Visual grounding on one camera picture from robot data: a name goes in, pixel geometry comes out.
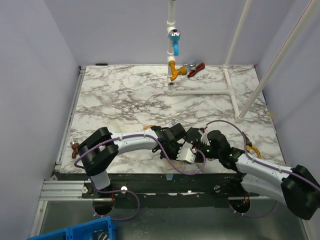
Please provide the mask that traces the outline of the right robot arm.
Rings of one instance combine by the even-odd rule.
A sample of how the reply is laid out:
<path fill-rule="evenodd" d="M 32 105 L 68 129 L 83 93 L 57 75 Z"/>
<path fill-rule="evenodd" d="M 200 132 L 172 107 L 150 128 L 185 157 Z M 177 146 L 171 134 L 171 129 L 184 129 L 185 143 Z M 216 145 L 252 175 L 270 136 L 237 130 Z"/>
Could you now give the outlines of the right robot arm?
<path fill-rule="evenodd" d="M 218 160 L 241 177 L 230 183 L 230 191 L 241 196 L 255 193 L 276 200 L 297 217 L 310 220 L 320 207 L 320 185 L 302 165 L 281 166 L 255 158 L 246 151 L 230 146 L 219 131 L 197 128 L 193 145 L 210 160 Z"/>

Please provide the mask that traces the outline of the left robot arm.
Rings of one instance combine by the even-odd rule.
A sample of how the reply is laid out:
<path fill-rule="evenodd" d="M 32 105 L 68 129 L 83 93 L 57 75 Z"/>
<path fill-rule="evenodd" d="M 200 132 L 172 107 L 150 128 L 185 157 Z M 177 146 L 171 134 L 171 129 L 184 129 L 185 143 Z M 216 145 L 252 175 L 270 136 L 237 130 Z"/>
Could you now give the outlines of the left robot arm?
<path fill-rule="evenodd" d="M 116 156 L 138 150 L 161 150 L 161 158 L 175 160 L 183 146 L 179 141 L 186 136 L 187 132 L 180 123 L 172 127 L 154 125 L 127 134 L 111 133 L 107 127 L 101 127 L 83 141 L 77 151 L 86 175 L 94 183 L 93 191 L 104 198 L 111 191 L 107 168 Z"/>

